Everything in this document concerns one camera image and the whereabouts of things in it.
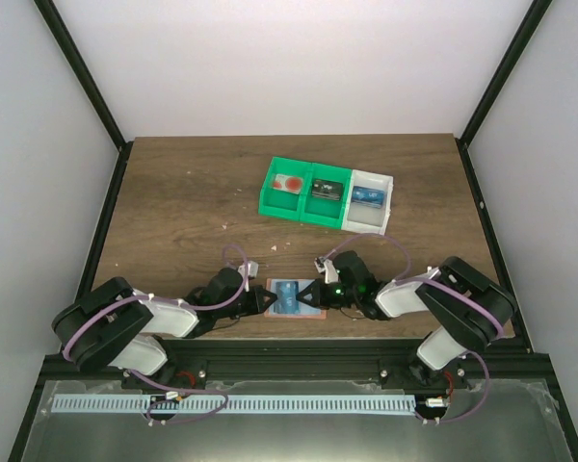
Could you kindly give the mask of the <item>pink card holder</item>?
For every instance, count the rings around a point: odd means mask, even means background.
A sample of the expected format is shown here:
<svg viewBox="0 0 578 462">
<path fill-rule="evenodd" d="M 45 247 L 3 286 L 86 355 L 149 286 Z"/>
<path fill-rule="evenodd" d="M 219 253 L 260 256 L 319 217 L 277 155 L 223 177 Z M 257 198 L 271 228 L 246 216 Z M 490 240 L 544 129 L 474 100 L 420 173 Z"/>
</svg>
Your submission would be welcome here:
<svg viewBox="0 0 578 462">
<path fill-rule="evenodd" d="M 270 281 L 272 279 L 268 279 L 267 280 L 267 284 L 266 284 L 266 289 L 269 290 L 270 288 Z M 311 283 L 311 280 L 308 279 L 301 279 L 305 282 L 304 284 L 304 288 Z M 298 319 L 298 320 L 306 320 L 306 319 L 313 319 L 313 320 L 324 320 L 327 316 L 326 312 L 324 310 L 321 310 L 319 308 L 315 308 L 315 307 L 310 307 L 306 304 L 303 304 L 306 314 L 304 316 L 273 316 L 271 313 L 271 308 L 270 307 L 266 313 L 265 316 L 269 317 L 269 318 L 279 318 L 279 319 Z"/>
</svg>

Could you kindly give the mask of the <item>blue credit card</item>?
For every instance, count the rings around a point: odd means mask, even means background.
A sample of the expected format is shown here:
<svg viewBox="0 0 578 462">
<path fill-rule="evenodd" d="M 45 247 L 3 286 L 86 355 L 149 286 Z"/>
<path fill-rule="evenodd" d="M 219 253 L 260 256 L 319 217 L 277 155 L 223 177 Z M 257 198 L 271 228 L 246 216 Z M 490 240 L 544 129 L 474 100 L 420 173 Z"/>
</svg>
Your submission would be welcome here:
<svg viewBox="0 0 578 462">
<path fill-rule="evenodd" d="M 303 280 L 272 279 L 269 290 L 276 295 L 271 308 L 273 316 L 304 316 L 304 305 L 298 301 L 298 293 L 304 288 Z"/>
</svg>

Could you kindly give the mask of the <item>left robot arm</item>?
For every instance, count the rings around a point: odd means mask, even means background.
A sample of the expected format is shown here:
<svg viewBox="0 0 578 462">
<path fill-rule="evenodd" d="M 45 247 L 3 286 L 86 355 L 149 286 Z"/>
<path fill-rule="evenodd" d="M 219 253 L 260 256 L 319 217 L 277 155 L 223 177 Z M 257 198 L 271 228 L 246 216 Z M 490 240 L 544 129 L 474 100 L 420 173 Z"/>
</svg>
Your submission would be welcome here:
<svg viewBox="0 0 578 462">
<path fill-rule="evenodd" d="M 262 315 L 274 305 L 276 294 L 250 283 L 255 269 L 252 262 L 220 269 L 184 299 L 146 294 L 114 277 L 60 312 L 52 330 L 80 372 L 114 367 L 150 376 L 170 361 L 163 336 L 194 339 L 220 320 Z"/>
</svg>

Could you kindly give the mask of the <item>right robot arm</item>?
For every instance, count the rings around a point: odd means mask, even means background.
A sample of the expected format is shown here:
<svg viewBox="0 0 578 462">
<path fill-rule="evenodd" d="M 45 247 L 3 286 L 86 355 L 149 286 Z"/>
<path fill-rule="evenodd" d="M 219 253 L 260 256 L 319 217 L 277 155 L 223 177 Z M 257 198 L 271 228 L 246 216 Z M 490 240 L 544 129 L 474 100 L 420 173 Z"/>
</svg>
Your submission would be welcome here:
<svg viewBox="0 0 578 462">
<path fill-rule="evenodd" d="M 517 303 L 510 292 L 457 256 L 408 279 L 380 281 L 354 251 L 318 259 L 323 275 L 299 290 L 296 299 L 315 308 L 354 306 L 372 321 L 429 312 L 439 327 L 407 360 L 407 373 L 427 386 L 450 362 L 482 352 L 501 338 Z"/>
</svg>

